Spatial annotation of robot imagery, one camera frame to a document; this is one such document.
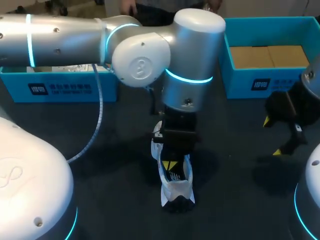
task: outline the blue cardboard box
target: blue cardboard box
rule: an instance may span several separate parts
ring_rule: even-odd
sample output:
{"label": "blue cardboard box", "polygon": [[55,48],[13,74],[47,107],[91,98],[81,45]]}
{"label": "blue cardboard box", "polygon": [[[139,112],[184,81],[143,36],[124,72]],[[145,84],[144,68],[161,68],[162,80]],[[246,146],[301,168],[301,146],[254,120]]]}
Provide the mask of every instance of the blue cardboard box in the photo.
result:
{"label": "blue cardboard box", "polygon": [[[94,72],[27,72],[26,67],[0,69],[0,78],[15,103],[94,103],[99,91]],[[116,102],[118,79],[100,72],[104,102]]]}
{"label": "blue cardboard box", "polygon": [[267,98],[288,90],[305,67],[236,68],[231,47],[302,46],[309,62],[320,54],[320,25],[314,17],[226,18],[219,55],[228,99]]}

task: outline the black table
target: black table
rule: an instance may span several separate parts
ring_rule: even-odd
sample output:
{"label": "black table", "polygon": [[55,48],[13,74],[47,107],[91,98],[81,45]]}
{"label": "black table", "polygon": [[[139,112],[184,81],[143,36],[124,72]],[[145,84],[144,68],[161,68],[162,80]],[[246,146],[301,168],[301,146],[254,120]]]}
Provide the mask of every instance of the black table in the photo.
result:
{"label": "black table", "polygon": [[[263,99],[227,100],[219,77],[210,85],[193,155],[196,208],[163,212],[161,182],[150,154],[157,116],[143,89],[121,86],[119,102],[106,104],[100,134],[71,165],[84,240],[289,240],[287,220],[304,163],[320,142],[319,125],[305,131],[309,145],[293,157],[270,155],[289,138],[278,123],[262,127]],[[66,158],[90,139],[98,104],[14,104],[0,85],[0,101],[22,128]]]}

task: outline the shoe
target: shoe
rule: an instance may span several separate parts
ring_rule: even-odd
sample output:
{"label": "shoe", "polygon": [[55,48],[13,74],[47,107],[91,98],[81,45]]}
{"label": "shoe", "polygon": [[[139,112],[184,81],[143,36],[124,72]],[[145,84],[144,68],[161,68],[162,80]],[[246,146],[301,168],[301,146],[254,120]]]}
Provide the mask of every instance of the shoe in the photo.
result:
{"label": "shoe", "polygon": [[[159,133],[162,121],[153,132]],[[191,210],[196,201],[193,192],[193,172],[190,156],[181,156],[184,160],[169,161],[162,159],[163,144],[151,141],[151,155],[158,163],[161,186],[161,205],[170,212]]]}

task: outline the brown cardboard box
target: brown cardboard box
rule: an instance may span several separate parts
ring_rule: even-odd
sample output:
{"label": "brown cardboard box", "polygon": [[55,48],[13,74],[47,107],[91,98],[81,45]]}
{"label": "brown cardboard box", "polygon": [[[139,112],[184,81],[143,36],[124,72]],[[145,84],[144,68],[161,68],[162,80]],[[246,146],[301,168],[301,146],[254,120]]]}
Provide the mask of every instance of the brown cardboard box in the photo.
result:
{"label": "brown cardboard box", "polygon": [[234,46],[230,51],[236,69],[274,67],[268,47]]}
{"label": "brown cardboard box", "polygon": [[268,46],[274,67],[307,67],[309,61],[301,46]]}

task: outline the person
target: person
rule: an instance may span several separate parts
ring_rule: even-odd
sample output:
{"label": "person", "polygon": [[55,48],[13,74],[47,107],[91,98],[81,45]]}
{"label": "person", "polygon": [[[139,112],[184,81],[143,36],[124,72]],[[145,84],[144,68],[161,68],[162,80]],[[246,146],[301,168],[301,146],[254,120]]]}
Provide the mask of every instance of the person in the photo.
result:
{"label": "person", "polygon": [[120,0],[120,13],[135,17],[143,26],[170,25],[177,11],[185,8],[202,9],[208,4],[217,13],[223,0]]}

